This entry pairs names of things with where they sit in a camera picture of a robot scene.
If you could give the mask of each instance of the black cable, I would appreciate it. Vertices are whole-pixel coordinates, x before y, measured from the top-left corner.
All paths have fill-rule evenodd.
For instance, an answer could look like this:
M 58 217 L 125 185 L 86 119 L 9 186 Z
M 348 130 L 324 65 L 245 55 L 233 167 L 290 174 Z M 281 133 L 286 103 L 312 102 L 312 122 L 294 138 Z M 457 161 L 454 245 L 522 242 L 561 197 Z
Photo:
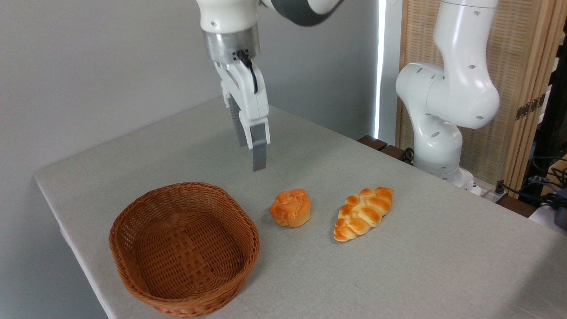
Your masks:
M 497 184 L 498 184 L 498 185 L 501 185 L 503 188 L 505 188 L 505 189 L 507 189 L 507 190 L 509 190 L 509 191 L 511 191 L 511 192 L 513 192 L 513 193 L 515 193 L 515 194 L 518 194 L 519 196 L 522 196 L 522 197 L 524 197 L 524 198 L 528 198 L 528 199 L 534 200 L 534 201 L 539 202 L 539 203 L 549 204 L 549 205 L 551 205 L 551 206 L 553 206 L 553 207 L 562 206 L 562 207 L 566 207 L 566 208 L 567 208 L 567 204 L 562 204 L 562 203 L 558 203 L 558 202 L 553 202 L 553 201 L 550 201 L 550 200 L 548 200 L 548 199 L 542 198 L 541 196 L 535 197 L 535 196 L 531 196 L 531 195 L 528 195 L 528 194 L 524 194 L 524 193 L 522 193 L 522 192 L 519 192 L 519 191 L 517 191 L 517 190 L 514 190 L 514 189 L 512 189 L 511 187 L 506 186 L 503 181 L 498 181 Z
M 401 160 L 405 162 L 406 160 L 409 161 L 410 164 L 413 163 L 413 149 L 406 148 L 404 154 L 401 156 Z
M 236 51 L 236 56 L 240 61 L 242 61 L 244 66 L 246 66 L 250 70 L 250 73 L 252 73 L 252 80 L 254 81 L 254 94 L 258 93 L 258 81 L 256 80 L 256 73 L 254 73 L 252 60 L 250 60 L 248 53 L 246 53 L 244 50 L 238 50 Z
M 549 174 L 549 175 L 551 175 L 551 176 L 555 176 L 555 177 L 557 178 L 557 180 L 559 181 L 559 183 L 561 183 L 562 185 L 566 185 L 566 184 L 567 184 L 567 176 L 566 176 L 566 175 L 567 175 L 567 169 L 563 170 L 561 175 L 558 175 L 558 174 L 556 173 L 556 172 L 558 172 L 559 170 L 558 170 L 558 169 L 555 169 L 555 168 L 552 168 L 552 169 L 551 169 L 551 170 L 552 170 L 551 172 L 545 171 L 545 170 L 541 169 L 541 168 L 535 163 L 535 159 L 537 159 L 537 158 L 538 158 L 538 159 L 541 159 L 541 160 L 543 160 L 543 159 L 545 159 L 545 160 L 548 160 L 548 159 L 549 159 L 549 160 L 552 160 L 552 159 L 553 159 L 553 160 L 565 161 L 565 162 L 567 162 L 567 159 L 564 159 L 564 158 L 561 158 L 561 157 L 553 157 L 553 156 L 534 156 L 534 157 L 532 157 L 532 165 L 533 165 L 537 170 L 539 170 L 539 171 L 541 171 L 541 172 L 543 172 L 543 173 L 545 173 L 545 174 Z

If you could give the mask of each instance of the woven basket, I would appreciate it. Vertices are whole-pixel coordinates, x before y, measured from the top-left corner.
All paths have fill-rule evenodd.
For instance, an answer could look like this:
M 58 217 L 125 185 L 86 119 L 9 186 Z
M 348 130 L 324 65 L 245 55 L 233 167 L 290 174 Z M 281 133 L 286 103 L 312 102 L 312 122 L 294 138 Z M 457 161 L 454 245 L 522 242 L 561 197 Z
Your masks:
M 258 231 L 221 188 L 181 183 L 150 191 L 115 220 L 110 248 L 126 289 L 173 317 L 225 306 L 260 250 Z

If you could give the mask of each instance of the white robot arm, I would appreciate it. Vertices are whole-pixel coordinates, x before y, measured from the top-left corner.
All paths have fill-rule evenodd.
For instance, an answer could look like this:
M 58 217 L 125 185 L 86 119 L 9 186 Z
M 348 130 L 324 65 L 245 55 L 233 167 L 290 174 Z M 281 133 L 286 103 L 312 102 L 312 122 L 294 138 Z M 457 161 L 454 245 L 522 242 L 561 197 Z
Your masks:
M 480 128 L 498 111 L 498 91 L 486 67 L 486 42 L 498 0 L 443 0 L 433 33 L 445 68 L 417 62 L 400 72 L 396 91 L 412 122 L 414 165 L 464 188 L 459 129 Z
M 221 77 L 225 105 L 231 110 L 240 146 L 252 152 L 253 170 L 266 167 L 270 144 L 264 77 L 254 63 L 260 53 L 257 7 L 276 10 L 301 26 L 324 21 L 342 0 L 197 0 L 201 28 L 211 60 Z

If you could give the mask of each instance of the gray wall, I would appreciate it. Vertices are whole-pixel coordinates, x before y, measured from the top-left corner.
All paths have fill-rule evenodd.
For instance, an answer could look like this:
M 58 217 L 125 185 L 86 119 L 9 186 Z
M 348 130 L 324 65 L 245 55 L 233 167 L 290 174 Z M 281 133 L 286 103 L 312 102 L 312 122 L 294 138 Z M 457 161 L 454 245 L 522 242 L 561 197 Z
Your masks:
M 270 103 L 370 133 L 375 7 L 345 1 L 308 29 L 263 10 Z M 219 96 L 198 16 L 192 0 L 0 2 L 1 319 L 105 317 L 32 176 Z

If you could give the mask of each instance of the bread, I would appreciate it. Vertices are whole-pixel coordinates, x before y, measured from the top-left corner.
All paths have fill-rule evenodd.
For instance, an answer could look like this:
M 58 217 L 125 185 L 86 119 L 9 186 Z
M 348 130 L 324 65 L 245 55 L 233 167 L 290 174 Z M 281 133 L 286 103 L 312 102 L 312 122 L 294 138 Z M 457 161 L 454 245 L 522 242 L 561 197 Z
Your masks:
M 292 228 L 305 224 L 311 217 L 311 201 L 301 188 L 283 191 L 270 206 L 270 214 L 278 225 Z
M 338 212 L 333 236 L 338 241 L 349 241 L 366 234 L 378 226 L 392 207 L 393 190 L 378 187 L 363 189 L 358 195 L 349 196 Z

